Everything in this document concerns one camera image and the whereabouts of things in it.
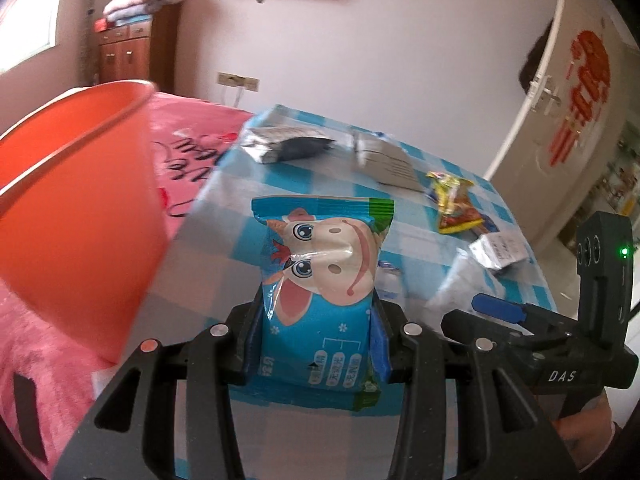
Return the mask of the person right hand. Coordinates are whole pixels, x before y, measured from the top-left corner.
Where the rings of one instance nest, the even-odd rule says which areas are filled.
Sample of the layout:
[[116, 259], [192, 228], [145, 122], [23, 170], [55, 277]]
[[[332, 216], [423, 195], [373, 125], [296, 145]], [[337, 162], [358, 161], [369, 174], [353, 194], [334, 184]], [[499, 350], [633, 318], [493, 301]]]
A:
[[552, 422], [560, 438], [570, 447], [570, 456], [579, 471], [588, 469], [604, 454], [616, 433], [606, 393], [602, 392], [589, 405], [588, 410]]

